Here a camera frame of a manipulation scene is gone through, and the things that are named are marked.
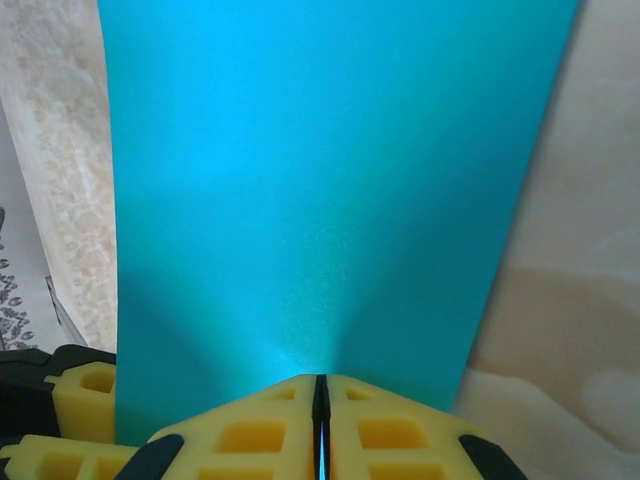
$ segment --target yellow foam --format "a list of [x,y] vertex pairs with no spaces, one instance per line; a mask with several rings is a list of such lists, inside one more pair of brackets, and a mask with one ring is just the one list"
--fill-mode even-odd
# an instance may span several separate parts
[[0,450],[9,480],[113,480],[134,447],[26,435]]
[[163,480],[312,480],[315,375],[165,428],[185,441]]
[[45,381],[55,385],[53,403],[62,437],[114,443],[115,365],[93,362]]
[[483,480],[458,441],[478,428],[353,378],[328,386],[332,480]]

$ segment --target turquoise sheet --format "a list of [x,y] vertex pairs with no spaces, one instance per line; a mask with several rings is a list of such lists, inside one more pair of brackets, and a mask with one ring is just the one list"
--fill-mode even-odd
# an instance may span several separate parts
[[455,397],[577,0],[99,0],[122,443],[302,372]]

